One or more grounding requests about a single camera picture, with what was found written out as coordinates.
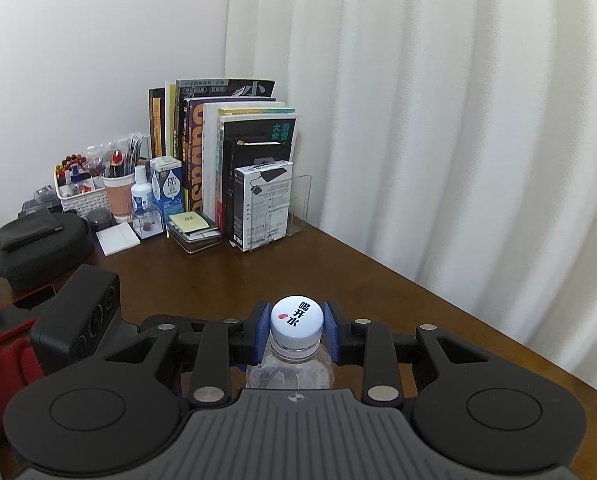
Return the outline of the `row of upright books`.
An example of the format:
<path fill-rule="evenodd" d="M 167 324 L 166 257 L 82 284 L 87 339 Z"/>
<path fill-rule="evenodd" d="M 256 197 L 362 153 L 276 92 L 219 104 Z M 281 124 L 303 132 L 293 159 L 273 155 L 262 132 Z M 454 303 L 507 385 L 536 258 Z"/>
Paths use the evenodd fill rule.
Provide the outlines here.
<path fill-rule="evenodd" d="M 184 210 L 233 232 L 234 170 L 293 158 L 298 115 L 273 79 L 192 78 L 148 91 L 151 155 L 182 164 Z"/>

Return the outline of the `small clear cube box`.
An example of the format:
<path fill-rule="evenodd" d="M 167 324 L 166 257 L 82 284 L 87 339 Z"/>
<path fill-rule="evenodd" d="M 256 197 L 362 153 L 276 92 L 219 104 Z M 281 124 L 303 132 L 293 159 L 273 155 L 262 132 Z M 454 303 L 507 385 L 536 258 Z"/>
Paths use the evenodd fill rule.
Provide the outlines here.
<path fill-rule="evenodd" d="M 131 226 L 140 240 L 164 233 L 162 215 L 154 207 L 135 211 L 132 214 Z"/>

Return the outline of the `white curtain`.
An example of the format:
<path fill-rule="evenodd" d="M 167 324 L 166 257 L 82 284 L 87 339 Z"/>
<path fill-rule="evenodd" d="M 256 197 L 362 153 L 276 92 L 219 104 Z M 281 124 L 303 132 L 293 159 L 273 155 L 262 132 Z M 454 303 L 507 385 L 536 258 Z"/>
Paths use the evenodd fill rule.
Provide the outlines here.
<path fill-rule="evenodd" d="M 597 388 L 597 0 L 230 0 L 320 228 Z"/>

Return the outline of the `clear plastic water bottle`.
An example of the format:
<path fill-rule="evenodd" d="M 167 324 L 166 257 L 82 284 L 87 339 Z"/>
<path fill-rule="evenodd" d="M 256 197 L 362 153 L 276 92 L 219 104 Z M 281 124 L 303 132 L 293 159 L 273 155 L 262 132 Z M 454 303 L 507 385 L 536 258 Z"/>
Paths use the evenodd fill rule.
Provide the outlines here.
<path fill-rule="evenodd" d="M 330 354 L 323 344 L 289 349 L 270 336 L 263 359 L 246 370 L 246 387 L 272 390 L 330 389 L 334 373 Z"/>

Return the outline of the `white plastic basket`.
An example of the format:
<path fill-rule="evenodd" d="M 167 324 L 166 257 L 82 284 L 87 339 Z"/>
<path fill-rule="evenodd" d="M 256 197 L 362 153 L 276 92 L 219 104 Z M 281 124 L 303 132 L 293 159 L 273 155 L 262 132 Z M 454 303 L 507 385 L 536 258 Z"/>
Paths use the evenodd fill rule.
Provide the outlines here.
<path fill-rule="evenodd" d="M 53 182 L 64 212 L 73 211 L 85 218 L 94 209 L 110 208 L 102 176 L 76 159 L 56 165 Z"/>

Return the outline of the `blue white carton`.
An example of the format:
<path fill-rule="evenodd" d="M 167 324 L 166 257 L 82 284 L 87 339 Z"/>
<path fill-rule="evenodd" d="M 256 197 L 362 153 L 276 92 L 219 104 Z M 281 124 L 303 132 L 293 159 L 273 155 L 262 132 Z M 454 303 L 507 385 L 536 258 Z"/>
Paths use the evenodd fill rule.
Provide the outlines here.
<path fill-rule="evenodd" d="M 182 162 L 172 156 L 154 157 L 150 168 L 154 205 L 167 223 L 170 216 L 184 211 Z"/>

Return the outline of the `pink paper cup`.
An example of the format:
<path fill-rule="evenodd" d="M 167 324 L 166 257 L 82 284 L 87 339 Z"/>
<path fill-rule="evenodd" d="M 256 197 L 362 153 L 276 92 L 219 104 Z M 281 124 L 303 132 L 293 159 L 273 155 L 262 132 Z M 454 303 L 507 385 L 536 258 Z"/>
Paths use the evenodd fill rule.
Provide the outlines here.
<path fill-rule="evenodd" d="M 132 218 L 131 188 L 135 184 L 133 174 L 117 178 L 103 178 L 108 203 L 117 222 L 129 222 Z"/>

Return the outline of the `clear acrylic bookend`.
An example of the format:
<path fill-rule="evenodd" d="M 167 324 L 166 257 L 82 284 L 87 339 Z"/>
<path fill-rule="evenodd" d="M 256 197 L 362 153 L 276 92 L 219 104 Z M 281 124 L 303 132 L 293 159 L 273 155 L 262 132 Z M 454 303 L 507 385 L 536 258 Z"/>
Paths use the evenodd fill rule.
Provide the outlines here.
<path fill-rule="evenodd" d="M 294 236 L 305 231 L 308 219 L 310 191 L 311 177 L 309 174 L 302 174 L 292 179 L 288 225 L 286 226 L 287 236 Z"/>

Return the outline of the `black wallet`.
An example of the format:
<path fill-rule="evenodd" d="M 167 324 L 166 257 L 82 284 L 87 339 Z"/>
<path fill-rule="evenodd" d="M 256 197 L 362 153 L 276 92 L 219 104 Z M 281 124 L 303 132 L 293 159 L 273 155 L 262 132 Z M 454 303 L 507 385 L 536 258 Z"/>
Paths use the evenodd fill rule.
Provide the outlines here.
<path fill-rule="evenodd" d="M 48 209 L 39 209 L 0 228 L 0 248 L 13 252 L 35 240 L 62 230 L 62 224 Z"/>

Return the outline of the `black zip case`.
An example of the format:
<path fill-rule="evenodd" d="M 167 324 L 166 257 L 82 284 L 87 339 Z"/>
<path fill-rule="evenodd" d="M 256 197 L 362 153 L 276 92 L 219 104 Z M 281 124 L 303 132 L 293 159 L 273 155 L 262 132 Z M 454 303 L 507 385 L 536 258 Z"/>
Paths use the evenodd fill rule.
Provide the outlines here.
<path fill-rule="evenodd" d="M 17 292 L 37 288 L 88 257 L 93 239 L 88 222 L 77 214 L 52 212 L 62 230 L 13 252 L 0 248 L 0 278 Z"/>

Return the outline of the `small white dropper bottle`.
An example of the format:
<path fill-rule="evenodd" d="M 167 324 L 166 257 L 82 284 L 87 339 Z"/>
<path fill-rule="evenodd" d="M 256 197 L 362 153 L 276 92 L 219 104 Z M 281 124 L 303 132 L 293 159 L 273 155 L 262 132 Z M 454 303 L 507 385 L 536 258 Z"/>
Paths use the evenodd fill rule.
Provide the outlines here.
<path fill-rule="evenodd" d="M 146 177 L 146 166 L 135 166 L 135 183 L 131 186 L 132 212 L 145 214 L 153 205 L 152 185 Z"/>

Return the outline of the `red cloth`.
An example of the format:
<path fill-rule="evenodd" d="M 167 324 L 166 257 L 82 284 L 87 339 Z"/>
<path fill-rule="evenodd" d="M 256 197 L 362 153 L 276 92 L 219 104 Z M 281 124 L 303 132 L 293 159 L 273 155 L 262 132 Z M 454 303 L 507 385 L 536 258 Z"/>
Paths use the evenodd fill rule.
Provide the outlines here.
<path fill-rule="evenodd" d="M 7 347 L 0 346 L 0 431 L 4 411 L 24 387 L 44 377 L 44 372 L 27 338 L 18 338 Z"/>

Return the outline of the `white bottle cap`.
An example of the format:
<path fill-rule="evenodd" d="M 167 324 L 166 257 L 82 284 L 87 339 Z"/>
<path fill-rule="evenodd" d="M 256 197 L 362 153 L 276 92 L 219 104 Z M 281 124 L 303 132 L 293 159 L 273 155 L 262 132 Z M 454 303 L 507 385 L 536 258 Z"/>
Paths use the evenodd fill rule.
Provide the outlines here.
<path fill-rule="evenodd" d="M 282 298 L 271 310 L 271 336 L 281 348 L 300 351 L 318 346 L 323 325 L 323 310 L 317 301 L 309 297 L 295 295 Z"/>

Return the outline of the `white black product box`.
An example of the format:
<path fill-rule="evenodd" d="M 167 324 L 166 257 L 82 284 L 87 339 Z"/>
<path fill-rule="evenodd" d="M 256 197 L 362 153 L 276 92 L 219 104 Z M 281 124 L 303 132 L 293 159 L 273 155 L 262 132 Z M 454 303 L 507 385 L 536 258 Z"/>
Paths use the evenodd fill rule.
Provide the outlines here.
<path fill-rule="evenodd" d="M 242 252 L 285 237 L 292 183 L 293 163 L 287 160 L 234 170 L 232 239 Z"/>

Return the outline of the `white notepad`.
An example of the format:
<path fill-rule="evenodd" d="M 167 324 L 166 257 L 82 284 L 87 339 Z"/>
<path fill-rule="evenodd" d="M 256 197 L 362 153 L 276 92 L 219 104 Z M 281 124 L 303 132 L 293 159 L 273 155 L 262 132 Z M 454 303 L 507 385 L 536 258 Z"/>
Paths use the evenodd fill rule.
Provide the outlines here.
<path fill-rule="evenodd" d="M 118 254 L 140 244 L 140 238 L 127 222 L 98 231 L 96 235 L 105 257 Z"/>

